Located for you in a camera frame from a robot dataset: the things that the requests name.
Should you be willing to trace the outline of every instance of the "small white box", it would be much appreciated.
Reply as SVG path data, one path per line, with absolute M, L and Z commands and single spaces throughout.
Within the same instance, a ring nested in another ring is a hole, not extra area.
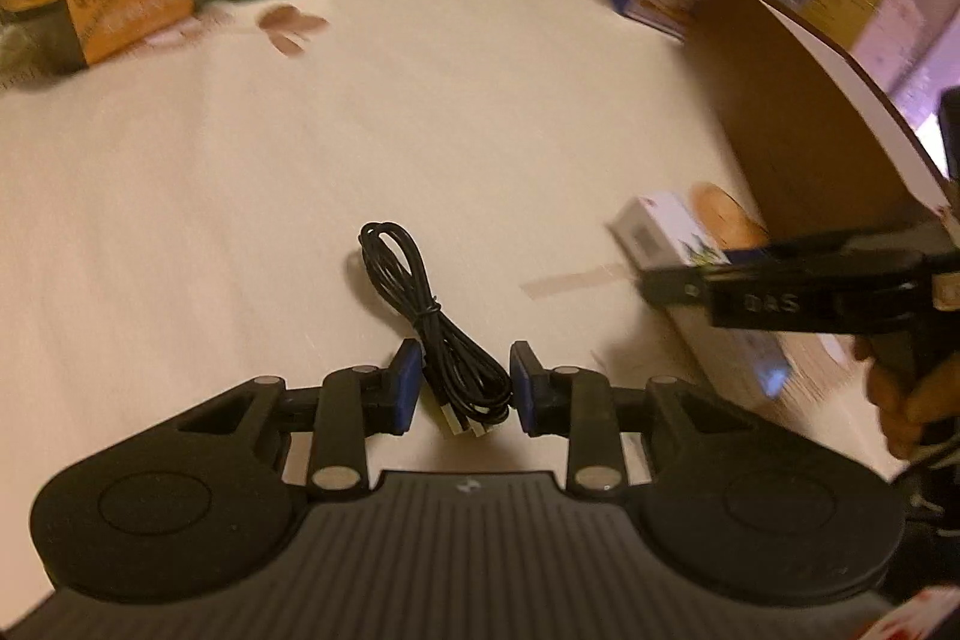
M 680 197 L 670 193 L 632 199 L 611 225 L 640 271 L 661 266 L 728 263 Z M 753 410 L 779 394 L 792 367 L 774 333 L 718 329 L 703 307 L 667 307 L 670 319 L 718 394 Z

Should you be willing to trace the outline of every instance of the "silver screw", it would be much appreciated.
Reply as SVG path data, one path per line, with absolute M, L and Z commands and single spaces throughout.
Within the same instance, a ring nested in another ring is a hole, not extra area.
M 594 466 L 578 469 L 573 480 L 587 491 L 610 491 L 623 482 L 623 476 L 613 467 L 594 464 Z
M 360 482 L 360 473 L 353 467 L 331 466 L 318 469 L 312 476 L 311 482 L 323 491 L 346 491 Z

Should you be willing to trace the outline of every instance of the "open cardboard box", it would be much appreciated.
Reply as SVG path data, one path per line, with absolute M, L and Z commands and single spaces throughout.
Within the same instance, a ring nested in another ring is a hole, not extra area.
M 950 186 L 886 95 L 798 15 L 704 0 L 683 52 L 772 239 L 949 208 Z

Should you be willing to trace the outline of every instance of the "cardboard flap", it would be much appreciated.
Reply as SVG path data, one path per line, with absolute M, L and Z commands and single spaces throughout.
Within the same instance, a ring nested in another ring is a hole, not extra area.
M 683 51 L 774 239 L 928 213 L 848 97 L 760 0 L 704 0 Z M 904 135 L 917 146 L 905 124 Z

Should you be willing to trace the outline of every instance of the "barcode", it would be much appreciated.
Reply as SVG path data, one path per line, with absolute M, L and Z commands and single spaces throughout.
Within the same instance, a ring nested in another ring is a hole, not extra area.
M 656 243 L 653 233 L 646 226 L 637 226 L 634 229 L 634 239 L 640 246 L 640 251 L 650 260 L 659 253 L 659 244 Z

